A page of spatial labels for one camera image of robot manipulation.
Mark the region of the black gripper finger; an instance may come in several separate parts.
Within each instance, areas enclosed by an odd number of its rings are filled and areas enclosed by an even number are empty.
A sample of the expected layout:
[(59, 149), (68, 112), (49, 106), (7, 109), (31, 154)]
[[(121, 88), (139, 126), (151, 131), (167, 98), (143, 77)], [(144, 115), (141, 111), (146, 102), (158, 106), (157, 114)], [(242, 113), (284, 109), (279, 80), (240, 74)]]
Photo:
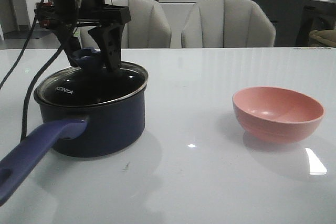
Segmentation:
[(70, 25), (59, 24), (59, 26), (52, 31), (61, 44), (61, 48), (65, 52), (68, 61), (72, 67), (77, 67), (73, 59), (73, 53), (81, 49), (79, 38), (74, 35)]
[(113, 72), (121, 67), (121, 40), (124, 25), (105, 24), (88, 31), (97, 43), (105, 67)]

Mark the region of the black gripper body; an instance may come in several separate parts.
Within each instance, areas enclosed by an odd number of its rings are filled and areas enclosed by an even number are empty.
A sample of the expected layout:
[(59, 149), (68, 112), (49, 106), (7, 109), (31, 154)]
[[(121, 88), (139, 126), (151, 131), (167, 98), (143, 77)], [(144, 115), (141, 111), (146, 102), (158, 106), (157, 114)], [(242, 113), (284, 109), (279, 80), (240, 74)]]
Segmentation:
[(106, 4), (105, 0), (51, 0), (49, 6), (38, 5), (35, 16), (41, 27), (48, 29), (73, 22), (124, 25), (131, 20), (128, 7)]

